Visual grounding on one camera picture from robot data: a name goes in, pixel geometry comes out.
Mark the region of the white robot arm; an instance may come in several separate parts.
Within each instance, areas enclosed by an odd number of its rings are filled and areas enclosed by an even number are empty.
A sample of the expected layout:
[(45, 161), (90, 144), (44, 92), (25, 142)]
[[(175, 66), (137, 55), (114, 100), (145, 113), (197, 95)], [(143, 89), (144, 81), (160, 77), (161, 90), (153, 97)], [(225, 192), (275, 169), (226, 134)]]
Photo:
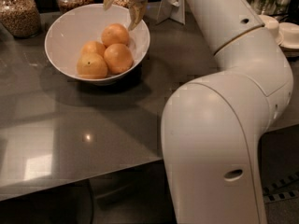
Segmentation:
[(266, 224), (260, 137), (292, 96), (291, 67), (246, 0), (187, 0), (217, 73), (194, 79), (162, 115), (177, 224)]

